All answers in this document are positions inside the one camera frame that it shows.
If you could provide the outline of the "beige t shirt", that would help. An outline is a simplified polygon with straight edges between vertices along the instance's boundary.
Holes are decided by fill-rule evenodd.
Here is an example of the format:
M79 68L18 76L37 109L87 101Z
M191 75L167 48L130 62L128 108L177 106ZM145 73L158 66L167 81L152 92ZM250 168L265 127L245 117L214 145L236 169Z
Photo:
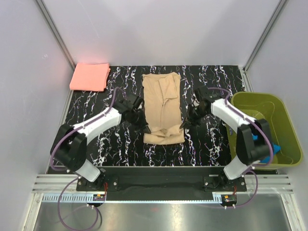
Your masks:
M145 118L151 131L144 135L143 142L154 145L183 143L180 75L172 72L142 76Z

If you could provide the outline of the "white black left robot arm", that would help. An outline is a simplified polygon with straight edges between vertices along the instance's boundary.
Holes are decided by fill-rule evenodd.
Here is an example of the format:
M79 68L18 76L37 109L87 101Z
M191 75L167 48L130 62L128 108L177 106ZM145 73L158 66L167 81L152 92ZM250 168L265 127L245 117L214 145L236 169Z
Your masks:
M60 126L51 148L50 167L53 161L87 180L87 185L97 191L103 187L103 172L87 159L88 144L107 130L128 122L137 131L151 133L145 119L144 100L121 100L104 109L96 116L70 126Z

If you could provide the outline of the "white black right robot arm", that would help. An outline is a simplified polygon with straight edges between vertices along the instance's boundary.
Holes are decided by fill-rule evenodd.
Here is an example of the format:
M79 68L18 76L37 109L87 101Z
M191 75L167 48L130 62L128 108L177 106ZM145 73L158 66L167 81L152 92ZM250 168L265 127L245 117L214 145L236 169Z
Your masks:
M198 125L207 114L220 118L236 133L236 156L224 167L223 176L218 179L222 190L231 190L236 184L235 179L260 161L267 159L267 164L273 161L274 148L268 122L244 114L221 97L195 99L189 104L180 128Z

